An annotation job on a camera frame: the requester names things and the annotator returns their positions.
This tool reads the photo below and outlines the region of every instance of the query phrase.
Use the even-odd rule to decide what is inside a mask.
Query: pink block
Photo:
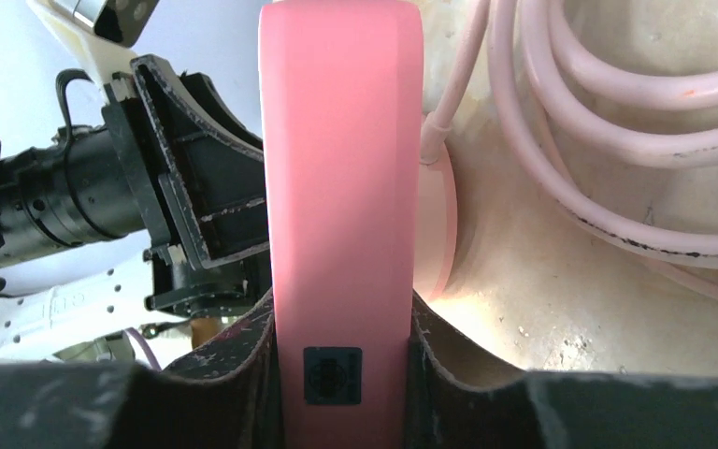
[[[268,5],[260,74],[287,447],[399,449],[423,94],[419,10],[398,0]],[[310,347],[361,349],[360,404],[307,403]],[[345,393],[350,373],[328,372]]]

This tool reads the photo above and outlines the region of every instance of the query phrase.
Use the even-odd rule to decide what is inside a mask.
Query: black cylinder
[[[144,228],[105,128],[0,165],[0,268]]]

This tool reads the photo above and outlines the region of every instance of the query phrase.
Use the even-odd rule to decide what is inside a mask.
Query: stained surface
[[[415,3],[423,13],[431,109],[472,1]],[[718,69],[718,2],[575,0],[567,2],[567,16],[591,52],[621,68],[666,75]],[[482,52],[448,141],[458,250],[447,292],[432,307],[522,368],[718,375],[718,304],[652,274],[556,213],[501,137]],[[632,129],[669,134],[718,125],[718,109],[650,112],[587,94],[580,99]],[[718,167],[630,167],[558,137],[577,183],[599,203],[667,228],[718,231]],[[718,280],[718,272],[702,274]]]

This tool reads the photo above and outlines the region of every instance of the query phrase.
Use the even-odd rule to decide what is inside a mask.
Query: beige tabletop
[[[415,2],[424,21],[427,109],[444,88],[472,1]],[[621,68],[663,75],[718,69],[718,1],[569,0],[567,11],[584,45]],[[447,292],[431,306],[521,368],[718,375],[718,303],[652,274],[556,212],[500,135],[485,65],[483,54],[448,141],[458,249]],[[581,99],[632,129],[675,133],[718,124],[718,109],[657,113]],[[718,167],[631,167],[558,137],[577,183],[595,201],[652,225],[718,231]],[[718,281],[718,272],[702,274]]]

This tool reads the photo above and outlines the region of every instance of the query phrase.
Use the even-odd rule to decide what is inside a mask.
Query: pink round base
[[[414,247],[414,290],[425,301],[441,296],[450,278],[458,234],[455,178],[447,148],[436,163],[420,164]]]

